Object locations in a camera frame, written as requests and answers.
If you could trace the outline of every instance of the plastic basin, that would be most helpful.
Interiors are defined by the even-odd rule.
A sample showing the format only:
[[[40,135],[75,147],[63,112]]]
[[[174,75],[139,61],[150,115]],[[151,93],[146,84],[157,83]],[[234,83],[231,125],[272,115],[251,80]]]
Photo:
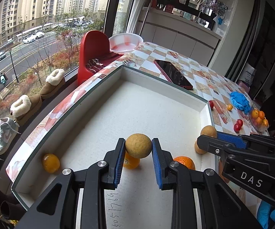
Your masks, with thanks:
[[[118,54],[126,54],[134,50],[143,38],[135,33],[120,33],[109,38],[110,51]]]

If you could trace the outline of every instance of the red plastic chair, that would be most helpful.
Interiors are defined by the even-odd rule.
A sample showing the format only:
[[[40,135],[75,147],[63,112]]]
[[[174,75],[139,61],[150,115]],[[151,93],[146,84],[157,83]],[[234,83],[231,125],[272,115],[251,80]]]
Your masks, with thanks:
[[[94,75],[94,73],[86,68],[86,63],[109,52],[110,42],[104,33],[94,30],[87,32],[83,36],[79,52],[78,85]]]

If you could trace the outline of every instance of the table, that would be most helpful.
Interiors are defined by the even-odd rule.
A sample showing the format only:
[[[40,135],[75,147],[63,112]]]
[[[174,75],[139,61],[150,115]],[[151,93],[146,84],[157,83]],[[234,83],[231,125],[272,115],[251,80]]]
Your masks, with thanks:
[[[170,61],[193,85],[193,93],[206,100],[213,100],[214,109],[212,110],[212,115],[217,131],[236,134],[233,126],[236,120],[241,118],[243,120],[243,126],[238,134],[261,134],[260,132],[256,132],[253,125],[249,122],[248,117],[240,110],[235,108],[232,111],[227,110],[227,105],[230,104],[229,94],[233,91],[243,93],[248,98],[250,104],[253,104],[248,94],[241,87],[190,58],[154,43],[144,42],[136,47],[134,51],[123,55],[77,87],[41,121],[9,162],[6,168],[9,178],[12,181],[16,179],[29,155],[63,114],[95,84],[123,64],[124,60],[134,61],[134,68],[166,80],[153,63],[154,59]],[[229,186],[256,216],[257,208],[261,200],[244,189],[239,188],[234,183],[230,182]]]

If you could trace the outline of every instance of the bolt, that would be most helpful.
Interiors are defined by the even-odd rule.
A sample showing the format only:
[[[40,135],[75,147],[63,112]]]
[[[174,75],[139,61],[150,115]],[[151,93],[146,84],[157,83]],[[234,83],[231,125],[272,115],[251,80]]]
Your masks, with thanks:
[[[104,160],[100,160],[100,161],[97,163],[97,165],[98,165],[99,167],[104,167],[104,166],[106,166],[106,164],[107,164],[107,162],[104,161]]]
[[[205,174],[207,174],[208,176],[212,176],[212,175],[214,175],[214,171],[212,170],[212,169],[206,169],[205,170]]]
[[[177,161],[171,161],[171,162],[169,163],[169,165],[170,165],[171,167],[176,168],[176,167],[179,166],[179,163],[178,163]]]
[[[63,171],[62,171],[62,174],[63,175],[68,175],[68,174],[70,174],[71,173],[71,169],[69,169],[69,168],[66,168],[66,169],[64,169]]]

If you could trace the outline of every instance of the bowl of oranges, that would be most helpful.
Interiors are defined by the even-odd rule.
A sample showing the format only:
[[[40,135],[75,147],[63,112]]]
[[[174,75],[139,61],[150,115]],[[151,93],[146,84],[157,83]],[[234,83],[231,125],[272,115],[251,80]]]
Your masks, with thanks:
[[[265,117],[265,113],[263,111],[258,110],[257,108],[251,107],[249,112],[249,119],[251,124],[257,131],[265,131],[268,127],[268,120]]]

